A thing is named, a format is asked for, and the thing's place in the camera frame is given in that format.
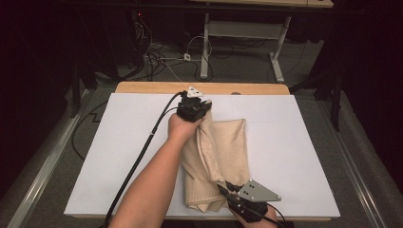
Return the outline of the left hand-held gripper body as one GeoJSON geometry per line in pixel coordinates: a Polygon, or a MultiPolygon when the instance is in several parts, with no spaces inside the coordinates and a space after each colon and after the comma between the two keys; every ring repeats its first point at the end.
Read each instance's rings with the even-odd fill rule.
{"type": "Polygon", "coordinates": [[[203,94],[195,87],[190,86],[182,93],[182,100],[178,104],[177,115],[188,122],[196,122],[205,115],[205,104],[202,101],[203,94]]]}

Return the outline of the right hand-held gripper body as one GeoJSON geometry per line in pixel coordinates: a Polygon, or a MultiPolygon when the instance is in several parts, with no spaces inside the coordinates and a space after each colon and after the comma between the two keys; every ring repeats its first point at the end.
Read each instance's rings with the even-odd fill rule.
{"type": "Polygon", "coordinates": [[[258,222],[263,219],[268,209],[268,201],[281,201],[281,196],[261,185],[255,180],[249,180],[239,185],[239,192],[228,190],[227,198],[231,210],[239,214],[246,222],[258,222]]]}

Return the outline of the beige knit sweater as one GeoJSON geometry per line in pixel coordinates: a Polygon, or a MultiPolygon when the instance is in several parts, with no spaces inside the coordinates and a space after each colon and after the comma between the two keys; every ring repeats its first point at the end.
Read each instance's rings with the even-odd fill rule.
{"type": "Polygon", "coordinates": [[[250,178],[246,121],[214,121],[210,111],[182,150],[184,202],[202,213],[227,206],[219,185],[243,185],[250,178]]]}

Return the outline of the person's right hand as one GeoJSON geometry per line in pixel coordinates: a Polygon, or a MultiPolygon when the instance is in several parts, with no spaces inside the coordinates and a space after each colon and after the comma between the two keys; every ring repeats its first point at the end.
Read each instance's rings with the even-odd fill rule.
{"type": "MultiPolygon", "coordinates": [[[[231,213],[237,218],[237,220],[242,224],[244,228],[278,228],[278,226],[270,221],[262,219],[258,222],[248,223],[235,211],[230,210],[231,213]]],[[[277,221],[277,214],[274,209],[269,208],[265,216],[269,219],[277,221]]]]}

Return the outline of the person's left hand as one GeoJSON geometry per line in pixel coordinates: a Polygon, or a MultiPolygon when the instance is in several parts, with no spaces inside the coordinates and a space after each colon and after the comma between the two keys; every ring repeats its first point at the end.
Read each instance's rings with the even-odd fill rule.
{"type": "Polygon", "coordinates": [[[168,139],[177,142],[186,142],[202,123],[202,119],[192,123],[183,120],[177,114],[172,114],[168,121],[168,139]]]}

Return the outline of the black stand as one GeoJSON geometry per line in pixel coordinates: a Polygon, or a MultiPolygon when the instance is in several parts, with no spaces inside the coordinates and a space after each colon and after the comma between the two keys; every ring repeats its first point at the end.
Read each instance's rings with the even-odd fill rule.
{"type": "Polygon", "coordinates": [[[330,121],[336,131],[339,130],[339,110],[343,73],[336,69],[326,69],[317,75],[289,88],[289,92],[295,92],[303,88],[314,88],[314,97],[318,101],[331,100],[330,121]]]}
{"type": "Polygon", "coordinates": [[[95,71],[93,65],[89,61],[77,61],[71,72],[71,114],[70,117],[74,118],[81,107],[81,84],[86,89],[96,89],[98,84],[95,79],[95,71]]]}

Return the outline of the light wooden desk top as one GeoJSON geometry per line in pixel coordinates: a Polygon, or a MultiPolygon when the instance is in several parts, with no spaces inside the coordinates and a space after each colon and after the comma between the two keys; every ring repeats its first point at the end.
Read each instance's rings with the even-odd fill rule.
{"type": "Polygon", "coordinates": [[[334,6],[332,0],[191,0],[205,3],[249,4],[280,7],[303,7],[330,9],[334,6]]]}

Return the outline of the white metal desk frame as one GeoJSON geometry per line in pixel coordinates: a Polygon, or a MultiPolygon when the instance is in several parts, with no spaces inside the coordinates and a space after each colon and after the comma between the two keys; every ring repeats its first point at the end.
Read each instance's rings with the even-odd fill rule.
{"type": "Polygon", "coordinates": [[[290,22],[291,16],[286,16],[282,23],[259,23],[259,22],[231,22],[219,19],[211,19],[210,14],[204,15],[203,47],[201,54],[200,76],[205,80],[208,76],[210,51],[209,37],[233,37],[254,38],[264,40],[276,40],[277,48],[269,53],[269,60],[274,71],[277,83],[283,83],[284,78],[278,62],[290,22]]]}

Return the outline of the metal floor rail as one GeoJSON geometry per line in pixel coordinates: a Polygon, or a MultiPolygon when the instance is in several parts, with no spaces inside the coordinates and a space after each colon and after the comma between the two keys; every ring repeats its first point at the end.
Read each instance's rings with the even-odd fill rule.
{"type": "Polygon", "coordinates": [[[381,217],[381,214],[376,206],[374,201],[374,197],[365,183],[362,175],[359,173],[358,167],[353,161],[353,157],[350,154],[350,151],[347,147],[347,144],[342,139],[342,136],[339,131],[336,130],[332,121],[330,120],[331,114],[327,109],[327,105],[324,102],[317,102],[318,109],[321,112],[321,115],[325,118],[326,124],[330,127],[333,137],[336,140],[337,147],[339,149],[339,154],[341,156],[341,160],[349,176],[349,179],[352,183],[352,186],[355,189],[355,194],[357,195],[361,207],[364,210],[368,221],[371,223],[372,228],[387,228],[384,219],[381,217]]]}
{"type": "Polygon", "coordinates": [[[70,138],[92,95],[87,89],[79,95],[78,114],[62,116],[0,201],[0,228],[59,228],[72,222],[64,211],[81,163],[70,150],[70,138]]]}

